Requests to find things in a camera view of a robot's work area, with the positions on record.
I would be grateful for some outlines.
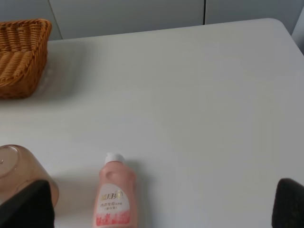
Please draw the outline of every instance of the brown plastic cup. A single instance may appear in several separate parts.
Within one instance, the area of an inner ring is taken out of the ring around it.
[[[55,207],[59,197],[58,186],[35,156],[22,146],[0,147],[0,200],[2,202],[36,180],[49,182],[53,207]]]

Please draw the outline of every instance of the plastic bottle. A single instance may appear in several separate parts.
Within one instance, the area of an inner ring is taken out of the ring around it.
[[[123,156],[108,153],[99,178],[93,228],[137,228],[136,175]]]

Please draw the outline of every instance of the table surface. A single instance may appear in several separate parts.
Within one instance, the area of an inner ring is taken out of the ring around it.
[[[304,57],[273,19],[49,42],[38,91],[0,101],[0,144],[57,181],[56,228],[91,227],[98,172],[138,174],[140,228],[271,227],[304,183]]]

